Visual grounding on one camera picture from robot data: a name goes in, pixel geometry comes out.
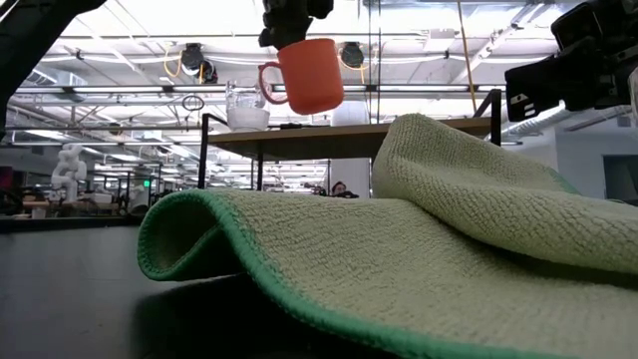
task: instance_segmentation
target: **dark table surface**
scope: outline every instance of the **dark table surface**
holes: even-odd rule
[[[0,234],[0,358],[386,358],[283,313],[246,274],[153,282],[132,226]]]

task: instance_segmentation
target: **shelf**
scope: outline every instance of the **shelf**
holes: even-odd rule
[[[489,118],[442,123],[473,136],[489,134]],[[373,158],[389,128],[386,124],[230,133],[209,136],[208,144],[254,160],[262,151],[265,161]]]

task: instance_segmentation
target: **mug handle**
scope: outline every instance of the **mug handle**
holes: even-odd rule
[[[269,67],[276,67],[277,69],[281,70],[281,65],[279,63],[276,62],[267,62],[263,65],[259,65],[257,66],[257,68],[259,68],[259,88],[261,89],[261,93],[263,94],[263,97],[266,98],[266,100],[268,100],[269,103],[274,104],[274,105],[283,105],[285,103],[288,102],[288,97],[286,97],[283,100],[275,100],[273,98],[270,97],[270,89],[268,87],[267,84],[264,84],[263,82],[263,71],[266,70]]]

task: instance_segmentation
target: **person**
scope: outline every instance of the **person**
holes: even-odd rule
[[[350,192],[346,187],[346,184],[338,181],[335,185],[332,186],[332,196],[342,197],[342,198],[358,198],[359,196]]]

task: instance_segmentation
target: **folded towel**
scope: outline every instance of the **folded towel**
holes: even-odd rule
[[[245,270],[299,320],[405,357],[638,356],[637,208],[416,115],[391,126],[373,190],[173,194],[141,227],[140,267]]]

